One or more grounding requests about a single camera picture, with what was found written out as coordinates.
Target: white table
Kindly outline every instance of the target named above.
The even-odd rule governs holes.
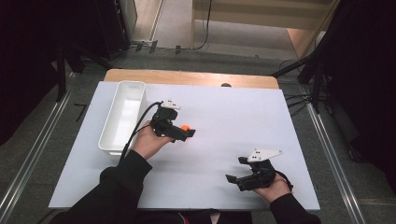
[[[98,140],[117,84],[99,83],[49,207],[71,207],[98,184],[105,168],[116,165],[98,147]],[[181,105],[174,124],[189,124],[197,131],[148,160],[153,170],[145,179],[139,208],[267,209],[254,192],[240,192],[225,177],[251,175],[237,158],[259,147],[284,152],[271,163],[288,176],[305,209],[319,209],[282,91],[148,84],[146,94],[148,105],[169,98]],[[153,108],[146,119],[154,112]]]

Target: hand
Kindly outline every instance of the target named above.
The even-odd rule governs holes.
[[[139,153],[144,159],[148,160],[173,139],[166,136],[157,136],[152,130],[151,126],[149,126],[149,120],[146,121],[143,127],[145,128],[140,130],[140,132],[137,134],[132,149]]]
[[[290,193],[290,189],[285,179],[276,174],[274,182],[268,188],[254,189],[254,192],[262,196],[268,203],[273,202],[275,199]]]

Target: white plastic tray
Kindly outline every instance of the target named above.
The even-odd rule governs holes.
[[[145,108],[146,84],[138,81],[120,82],[99,139],[99,148],[112,159],[119,159]]]

